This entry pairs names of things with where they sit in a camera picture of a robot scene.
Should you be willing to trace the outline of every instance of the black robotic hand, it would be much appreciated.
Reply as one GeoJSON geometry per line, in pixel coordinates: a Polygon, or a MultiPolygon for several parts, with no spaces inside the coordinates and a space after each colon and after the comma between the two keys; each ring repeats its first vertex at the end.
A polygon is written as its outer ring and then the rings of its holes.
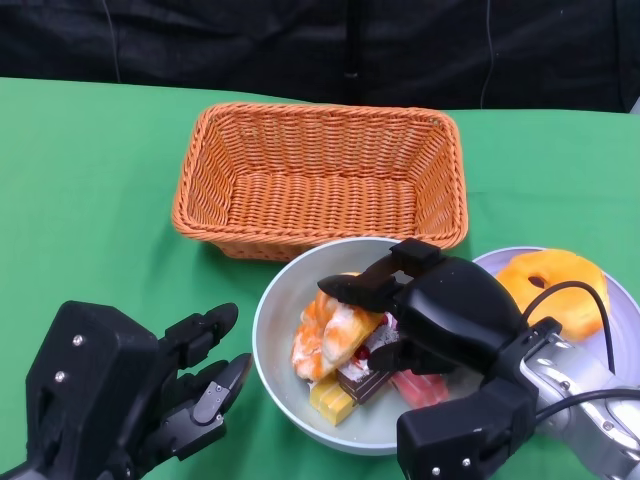
{"type": "Polygon", "coordinates": [[[27,376],[27,461],[1,480],[133,480],[225,434],[251,354],[195,367],[238,309],[194,314],[157,339],[113,307],[67,302],[27,376]]]}
{"type": "Polygon", "coordinates": [[[508,292],[473,262],[406,240],[359,276],[318,286],[340,302],[398,321],[400,341],[371,353],[382,371],[483,375],[471,396],[406,412],[398,419],[398,463],[408,480],[485,479],[533,434],[538,390],[520,363],[559,324],[529,328],[508,292]],[[396,274],[403,272],[406,282],[396,274]]]}

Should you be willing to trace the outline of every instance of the red fruit topping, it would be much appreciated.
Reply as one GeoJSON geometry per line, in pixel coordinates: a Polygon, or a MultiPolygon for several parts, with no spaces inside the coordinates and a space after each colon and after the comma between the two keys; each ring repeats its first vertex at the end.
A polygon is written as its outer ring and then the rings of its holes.
{"type": "Polygon", "coordinates": [[[356,353],[354,354],[354,356],[358,360],[368,360],[370,355],[371,355],[371,352],[369,351],[366,345],[361,345],[360,348],[358,348],[358,350],[356,350],[356,353]]]}

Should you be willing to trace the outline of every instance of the chocolate cake slice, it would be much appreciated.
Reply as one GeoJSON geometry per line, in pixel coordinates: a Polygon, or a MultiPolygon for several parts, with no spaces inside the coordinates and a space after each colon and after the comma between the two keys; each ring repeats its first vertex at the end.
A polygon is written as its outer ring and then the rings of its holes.
{"type": "Polygon", "coordinates": [[[393,375],[390,372],[373,371],[367,364],[373,350],[398,340],[391,316],[385,318],[386,321],[360,346],[351,360],[337,371],[337,380],[342,389],[360,405],[369,400],[393,375]]]}

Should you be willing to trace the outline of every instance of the robotic hand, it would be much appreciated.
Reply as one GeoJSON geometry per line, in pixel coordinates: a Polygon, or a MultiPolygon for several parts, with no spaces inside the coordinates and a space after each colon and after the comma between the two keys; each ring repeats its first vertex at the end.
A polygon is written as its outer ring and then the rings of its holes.
{"type": "Polygon", "coordinates": [[[563,340],[554,319],[529,327],[481,267],[407,240],[360,276],[318,285],[398,320],[401,340],[372,352],[373,369],[465,367],[483,375],[469,397],[399,418],[398,462],[407,480],[487,478],[536,428],[564,441],[603,479],[640,479],[640,391],[563,340]]]}
{"type": "Polygon", "coordinates": [[[221,305],[158,340],[113,307],[67,302],[27,375],[27,461],[0,480],[135,480],[225,434],[251,354],[195,367],[234,326],[221,305]]]}

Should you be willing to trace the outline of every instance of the orange toy food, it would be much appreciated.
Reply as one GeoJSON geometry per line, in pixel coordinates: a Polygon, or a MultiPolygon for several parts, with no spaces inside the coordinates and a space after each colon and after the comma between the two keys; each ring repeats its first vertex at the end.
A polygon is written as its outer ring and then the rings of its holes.
{"type": "MultiPolygon", "coordinates": [[[[498,275],[523,312],[529,304],[552,285],[578,280],[591,285],[610,310],[607,280],[596,265],[565,250],[542,250],[511,259],[498,275]]],[[[578,288],[559,290],[544,300],[529,317],[529,325],[553,317],[562,324],[562,336],[581,341],[602,328],[596,303],[588,292],[578,288]]]]}
{"type": "Polygon", "coordinates": [[[314,382],[349,360],[378,327],[382,315],[344,305],[319,292],[300,316],[291,363],[296,374],[314,382]]]}

